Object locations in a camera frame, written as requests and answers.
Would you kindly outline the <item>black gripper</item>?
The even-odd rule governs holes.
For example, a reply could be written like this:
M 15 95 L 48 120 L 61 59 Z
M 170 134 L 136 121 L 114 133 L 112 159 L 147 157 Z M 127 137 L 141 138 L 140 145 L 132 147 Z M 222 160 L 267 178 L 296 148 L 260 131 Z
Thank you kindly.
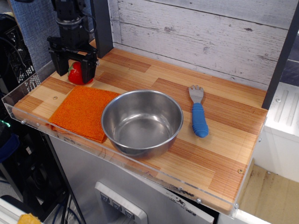
M 80 60 L 82 80 L 87 84 L 95 76 L 97 66 L 97 50 L 89 44 L 92 32 L 89 30 L 88 20 L 57 20 L 59 37 L 49 36 L 49 53 L 55 69 L 60 76 L 65 75 L 69 69 L 68 53 L 82 51 L 86 56 Z

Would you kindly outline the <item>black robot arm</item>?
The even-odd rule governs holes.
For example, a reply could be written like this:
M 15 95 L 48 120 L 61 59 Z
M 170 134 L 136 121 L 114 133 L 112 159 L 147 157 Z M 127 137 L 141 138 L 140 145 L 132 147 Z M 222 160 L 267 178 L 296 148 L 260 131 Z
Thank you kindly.
M 86 4 L 83 0 L 53 0 L 52 4 L 60 33 L 59 37 L 47 38 L 52 62 L 60 76 L 68 72 L 70 59 L 80 62 L 86 84 L 94 78 L 98 63 L 97 49 L 89 43 L 92 32 L 88 27 L 90 15 L 83 12 Z

